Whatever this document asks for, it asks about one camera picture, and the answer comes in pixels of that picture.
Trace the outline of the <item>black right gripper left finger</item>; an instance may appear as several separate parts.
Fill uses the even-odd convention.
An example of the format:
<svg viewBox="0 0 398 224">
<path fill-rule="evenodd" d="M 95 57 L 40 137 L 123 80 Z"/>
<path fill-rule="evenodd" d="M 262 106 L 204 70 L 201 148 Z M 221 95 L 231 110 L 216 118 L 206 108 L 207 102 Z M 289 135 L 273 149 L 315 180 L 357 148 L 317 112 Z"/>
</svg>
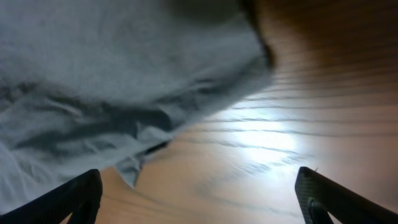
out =
<svg viewBox="0 0 398 224">
<path fill-rule="evenodd" d="M 94 224 L 100 208 L 103 184 L 92 169 L 45 195 L 1 215 L 1 224 Z"/>
</svg>

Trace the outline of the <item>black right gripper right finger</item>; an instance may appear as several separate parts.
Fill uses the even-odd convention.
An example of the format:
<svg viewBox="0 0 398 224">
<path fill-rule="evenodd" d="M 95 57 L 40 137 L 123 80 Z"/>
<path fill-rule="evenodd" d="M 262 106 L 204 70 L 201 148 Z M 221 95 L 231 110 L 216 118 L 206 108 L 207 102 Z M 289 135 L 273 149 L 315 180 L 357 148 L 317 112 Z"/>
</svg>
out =
<svg viewBox="0 0 398 224">
<path fill-rule="evenodd" d="M 354 193 L 325 176 L 301 167 L 295 193 L 306 224 L 397 224 L 397 214 Z"/>
</svg>

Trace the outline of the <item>grey shorts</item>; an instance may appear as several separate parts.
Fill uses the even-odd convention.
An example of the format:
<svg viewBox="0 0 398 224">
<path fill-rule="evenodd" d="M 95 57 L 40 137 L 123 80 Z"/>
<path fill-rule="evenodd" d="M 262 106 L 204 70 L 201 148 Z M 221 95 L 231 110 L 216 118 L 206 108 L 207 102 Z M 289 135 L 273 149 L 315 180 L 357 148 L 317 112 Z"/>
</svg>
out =
<svg viewBox="0 0 398 224">
<path fill-rule="evenodd" d="M 1 213 L 90 169 L 134 186 L 271 75 L 244 1 L 2 0 Z"/>
</svg>

